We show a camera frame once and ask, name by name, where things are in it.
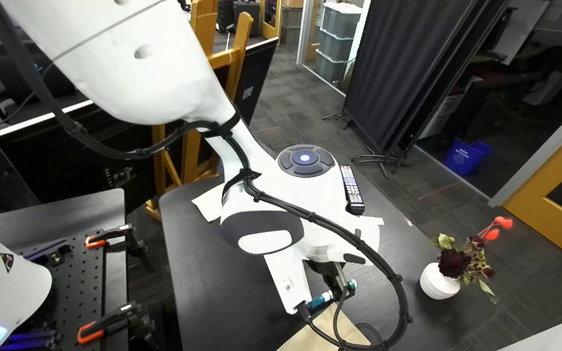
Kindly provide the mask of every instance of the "cable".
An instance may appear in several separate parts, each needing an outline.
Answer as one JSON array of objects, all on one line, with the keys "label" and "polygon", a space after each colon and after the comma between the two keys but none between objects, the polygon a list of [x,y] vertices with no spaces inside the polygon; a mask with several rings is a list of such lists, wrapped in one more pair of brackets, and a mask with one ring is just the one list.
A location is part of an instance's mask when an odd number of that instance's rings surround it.
[{"label": "cable", "polygon": [[[98,32],[96,36],[73,45],[71,49],[61,53],[57,59],[63,59],[65,55],[73,53],[75,49],[82,47],[84,43],[92,42],[94,38],[110,32],[115,26],[121,26],[123,22],[129,22],[131,18],[135,18],[135,16],[147,12],[147,10],[151,10],[151,8],[155,8],[155,6],[162,4],[162,3],[166,3],[166,0],[158,0],[158,3],[139,10],[133,16],[123,18],[121,22]],[[90,151],[94,151],[94,153],[98,153],[98,155],[102,155],[106,159],[114,159],[114,160],[143,160],[143,159],[149,159],[149,157],[153,157],[153,155],[156,155],[160,151],[166,151],[172,143],[180,141],[188,131],[219,127],[217,123],[197,121],[197,123],[184,125],[182,129],[176,129],[162,143],[156,143],[156,145],[147,147],[147,149],[135,149],[135,151],[125,151],[125,153],[117,151],[117,149],[112,149],[112,147],[100,143],[98,139],[94,139],[78,121],[75,121],[73,118],[69,118],[63,112],[63,108],[53,98],[53,94],[49,92],[49,88],[45,86],[41,77],[34,71],[32,57],[30,57],[28,49],[24,47],[20,36],[16,34],[14,26],[10,24],[2,4],[0,4],[0,40],[2,40],[4,47],[8,49],[8,53],[14,57],[14,63],[18,67],[20,75],[24,77],[24,81],[28,82],[28,86],[55,114],[55,120],[61,123],[65,133],[69,133],[78,143],[82,143],[84,147],[88,147]]]},{"label": "cable", "polygon": [[334,315],[334,334],[336,334],[338,342],[342,344],[342,350],[344,350],[346,346],[350,346],[350,344],[340,336],[340,324],[338,324],[344,303],[346,303],[346,299],[342,299],[342,301],[338,303],[338,309],[336,309],[336,315]]},{"label": "cable", "polygon": [[[102,32],[98,32],[98,34],[94,34],[94,36],[90,36],[90,38],[86,38],[86,40],[82,40],[80,43],[69,47],[67,51],[55,55],[55,57],[51,59],[49,67],[41,73],[41,77],[45,79],[47,73],[55,67],[55,63],[57,63],[59,59],[71,55],[73,51],[80,49],[82,45],[90,43],[92,40],[108,34],[110,30],[114,30],[114,28],[125,24],[125,22],[129,22],[131,18],[135,18],[135,16],[147,12],[147,10],[151,10],[151,8],[155,8],[155,6],[162,4],[162,3],[164,3],[164,0],[153,3],[153,4],[149,4],[149,6],[145,6],[145,8],[141,8],[139,12],[127,16],[127,18],[123,18],[123,20],[119,20],[119,22],[108,26],[108,28],[104,28]],[[6,120],[0,121],[0,127],[6,125],[8,121],[12,121],[12,120],[32,102],[32,98],[35,98],[34,92],[22,102],[22,106],[20,106],[14,114],[10,114]]]},{"label": "cable", "polygon": [[[233,147],[233,151],[236,153],[236,157],[242,162],[242,172],[252,172],[250,162],[246,153],[242,151],[242,147],[233,139],[231,131],[221,129],[219,123],[209,123],[209,121],[197,121],[197,123],[188,123],[182,129],[176,129],[168,139],[164,139],[158,145],[153,145],[149,149],[137,149],[137,151],[129,151],[129,153],[121,153],[115,149],[110,149],[106,145],[102,145],[100,141],[96,141],[92,135],[86,133],[86,129],[76,123],[75,120],[71,120],[59,106],[59,102],[51,96],[49,88],[45,86],[45,82],[41,81],[41,77],[34,71],[32,67],[32,59],[30,53],[26,51],[26,47],[22,45],[18,34],[14,32],[14,26],[10,24],[10,20],[6,18],[6,12],[0,4],[0,38],[4,47],[10,51],[10,55],[16,59],[16,65],[20,69],[20,73],[24,75],[26,82],[30,84],[30,88],[35,92],[35,96],[55,114],[57,121],[61,123],[61,127],[75,137],[78,143],[82,143],[84,147],[88,147],[94,153],[100,153],[108,159],[115,159],[115,160],[139,160],[139,159],[149,159],[155,153],[164,151],[168,145],[172,145],[174,141],[178,141],[180,137],[184,137],[188,131],[192,129],[207,129],[207,131],[217,131],[219,135],[223,135],[223,139]],[[373,250],[369,248],[363,240],[359,240],[356,235],[348,233],[344,227],[316,215],[311,213],[303,207],[291,205],[283,199],[272,198],[264,192],[260,192],[252,178],[244,178],[244,190],[248,196],[252,196],[256,201],[264,201],[270,205],[276,205],[299,219],[305,219],[309,223],[315,223],[322,229],[328,229],[330,233],[338,235],[342,240],[346,240],[348,244],[356,246],[361,254],[365,254],[365,258],[369,262],[375,264],[375,268],[379,268],[381,274],[387,276],[387,279],[393,283],[396,297],[398,297],[398,307],[400,307],[400,316],[398,316],[398,326],[396,330],[391,334],[389,340],[383,342],[385,348],[391,348],[393,344],[396,344],[402,334],[406,332],[406,326],[412,322],[410,315],[408,315],[408,301],[402,289],[402,279],[400,276],[396,276],[393,272],[393,268]],[[330,344],[338,346],[338,348],[354,348],[354,350],[375,350],[375,348],[383,348],[383,346],[356,346],[356,344],[348,344],[342,338],[334,340],[330,336],[326,336],[322,330],[318,330],[315,324],[311,324],[311,328],[324,340],[328,340]]]},{"label": "cable", "polygon": [[[233,139],[231,133],[223,133],[221,135],[227,145],[236,153],[236,157],[240,159],[242,162],[242,168],[246,172],[252,172],[250,170],[250,162],[248,162],[248,157],[246,153],[242,151],[242,147]],[[256,186],[254,186],[254,180],[252,178],[244,178],[244,190],[248,196],[252,196],[256,201],[264,201],[264,203],[270,203],[270,205],[276,205],[299,219],[305,219],[309,223],[315,223],[334,235],[338,235],[342,240],[346,240],[348,244],[356,246],[369,262],[375,264],[375,268],[387,276],[387,279],[393,283],[395,291],[396,291],[396,297],[398,297],[398,324],[396,324],[396,330],[383,342],[383,346],[359,346],[359,344],[350,344],[346,342],[344,338],[330,338],[326,336],[318,326],[315,326],[313,322],[309,322],[309,326],[320,336],[324,338],[326,342],[338,346],[338,348],[346,348],[346,350],[381,350],[381,348],[391,348],[395,346],[406,332],[406,326],[412,322],[410,315],[408,315],[408,301],[406,301],[406,293],[402,289],[402,277],[395,274],[395,270],[379,256],[379,252],[375,252],[371,246],[367,246],[361,238],[357,238],[356,235],[348,233],[344,227],[316,215],[316,213],[311,213],[303,207],[297,207],[297,205],[291,205],[283,199],[277,199],[277,198],[272,198],[264,192],[260,192]]]},{"label": "cable", "polygon": [[[47,65],[47,69],[41,73],[41,79],[45,79],[47,73],[49,73],[53,67],[55,67],[55,61]],[[34,98],[35,98],[34,92],[28,94],[28,98],[26,98],[10,116],[6,116],[6,118],[0,121],[0,127],[6,125],[6,123],[10,123],[14,118],[18,118]]]}]

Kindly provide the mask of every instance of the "black table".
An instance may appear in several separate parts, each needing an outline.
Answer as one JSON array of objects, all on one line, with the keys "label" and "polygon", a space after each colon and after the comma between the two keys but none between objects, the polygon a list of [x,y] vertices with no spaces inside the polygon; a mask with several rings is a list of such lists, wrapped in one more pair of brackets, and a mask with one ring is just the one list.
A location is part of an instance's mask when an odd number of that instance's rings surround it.
[{"label": "black table", "polygon": [[[367,201],[367,215],[385,221],[379,252],[404,277],[414,318],[395,350],[447,350],[467,322],[478,320],[467,315],[467,305],[488,307],[490,303],[478,303],[477,299],[484,297],[477,295],[455,297],[449,303],[424,297],[418,277],[437,258],[437,248],[361,174],[357,182]],[[303,324],[297,316],[285,315],[264,260],[229,246],[221,238],[219,223],[207,225],[192,203],[215,184],[178,188],[160,199],[184,350],[277,350]],[[359,291],[348,301],[344,313],[356,324],[371,324],[381,336],[389,336],[398,320],[398,303],[389,281],[375,268],[361,266],[348,266],[346,277],[357,279]],[[313,293],[322,293],[320,277],[309,279]]]},{"label": "black table", "polygon": [[[125,194],[110,190],[67,201],[28,207],[0,215],[0,242],[10,250],[53,242],[125,223]],[[104,315],[127,303],[127,254],[106,254]],[[106,351],[127,351],[129,336],[119,332],[104,342]]]}]

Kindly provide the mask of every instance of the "orange clamp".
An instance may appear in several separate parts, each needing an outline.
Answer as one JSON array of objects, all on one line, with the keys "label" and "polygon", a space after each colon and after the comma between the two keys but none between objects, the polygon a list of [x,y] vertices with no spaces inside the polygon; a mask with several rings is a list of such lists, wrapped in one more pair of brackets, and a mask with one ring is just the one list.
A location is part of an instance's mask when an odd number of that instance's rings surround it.
[{"label": "orange clamp", "polygon": [[88,250],[98,250],[98,248],[104,248],[108,246],[108,240],[94,240],[94,237],[86,237],[86,248]]},{"label": "orange clamp", "polygon": [[92,328],[94,326],[94,322],[90,322],[90,324],[86,324],[86,326],[82,326],[80,330],[78,330],[78,344],[80,346],[88,346],[88,344],[92,344],[92,342],[96,342],[96,340],[102,340],[104,336],[106,336],[106,332],[104,330],[98,330],[98,332],[94,332],[94,334],[90,334],[90,336],[82,336],[84,334],[84,330],[88,330],[88,328]]}]

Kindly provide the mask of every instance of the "small vase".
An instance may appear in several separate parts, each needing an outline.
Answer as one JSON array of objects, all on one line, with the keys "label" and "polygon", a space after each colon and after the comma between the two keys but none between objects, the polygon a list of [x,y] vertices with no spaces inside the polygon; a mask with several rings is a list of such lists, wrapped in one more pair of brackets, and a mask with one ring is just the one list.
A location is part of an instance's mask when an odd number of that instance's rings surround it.
[{"label": "small vase", "polygon": [[461,291],[461,281],[441,276],[439,264],[430,264],[420,276],[422,291],[434,301],[445,301]]}]

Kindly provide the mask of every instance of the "floor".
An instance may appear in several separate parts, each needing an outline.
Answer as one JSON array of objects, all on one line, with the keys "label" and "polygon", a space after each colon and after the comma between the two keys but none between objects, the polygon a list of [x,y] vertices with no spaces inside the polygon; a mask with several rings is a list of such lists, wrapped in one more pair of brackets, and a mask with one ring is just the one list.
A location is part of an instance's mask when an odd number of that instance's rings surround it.
[{"label": "floor", "polygon": [[[545,106],[519,112],[508,108],[500,94],[492,94],[477,112],[475,123],[463,139],[465,143],[486,143],[490,155],[465,180],[494,198],[560,125],[562,110],[558,108]],[[451,147],[441,137],[428,137],[418,145],[437,160],[443,160]]]},{"label": "floor", "polygon": [[[367,153],[361,139],[342,121],[324,121],[324,118],[336,116],[342,104],[342,96],[295,67],[293,55],[281,47],[250,129],[272,153],[311,143],[332,151],[342,164],[352,164],[350,159]],[[496,215],[506,215],[502,209],[490,209],[486,198],[420,151],[414,151],[404,168],[396,172],[375,164],[356,166],[356,170],[379,188],[428,238],[447,233],[463,240],[486,227]],[[131,299],[143,303],[158,322],[160,344],[166,350],[178,350],[180,336],[162,229],[143,209],[127,219],[137,227],[137,235],[149,246],[155,264],[155,272],[147,272],[137,260],[129,262]],[[562,252],[558,248],[517,223],[516,231],[492,244],[488,258],[498,272],[492,287],[500,303],[496,307],[488,303],[482,309],[471,307],[482,315],[482,322],[453,338],[453,351],[500,350],[562,322]]]}]

